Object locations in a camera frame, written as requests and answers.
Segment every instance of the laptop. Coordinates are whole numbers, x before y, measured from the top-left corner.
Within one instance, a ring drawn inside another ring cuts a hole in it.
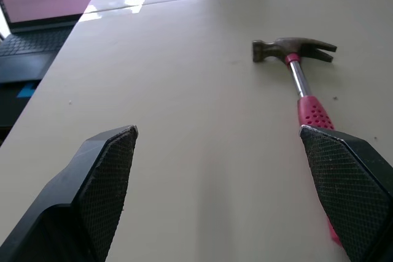
[[[90,0],[0,0],[0,83],[41,80]]]

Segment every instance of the hammer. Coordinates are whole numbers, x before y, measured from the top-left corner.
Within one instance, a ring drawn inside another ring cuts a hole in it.
[[[265,43],[262,40],[252,42],[253,62],[259,63],[269,56],[274,56],[287,65],[300,97],[298,100],[298,119],[300,126],[311,125],[334,130],[334,125],[324,107],[311,94],[302,68],[300,67],[300,58],[304,56],[330,63],[333,57],[320,50],[335,52],[336,49],[337,47],[332,44],[308,38],[279,38],[273,43]],[[330,221],[329,230],[332,239],[341,245]]]

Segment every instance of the table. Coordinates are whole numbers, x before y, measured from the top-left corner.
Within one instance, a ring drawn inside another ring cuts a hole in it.
[[[314,189],[290,74],[253,64],[251,42],[337,45],[333,64],[304,60],[310,87],[337,129],[393,163],[391,0],[99,3],[110,0],[92,0],[0,148],[0,241],[85,139],[135,124],[107,261],[348,261]]]

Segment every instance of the textured grip pad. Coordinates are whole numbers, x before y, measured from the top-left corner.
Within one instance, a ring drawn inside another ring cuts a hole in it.
[[[318,197],[348,257],[380,261],[375,255],[392,240],[393,206],[391,178],[375,177],[392,176],[393,168],[367,142],[347,134],[303,126],[300,136]]]
[[[297,103],[300,125],[334,129],[330,117],[315,96],[304,96]]]

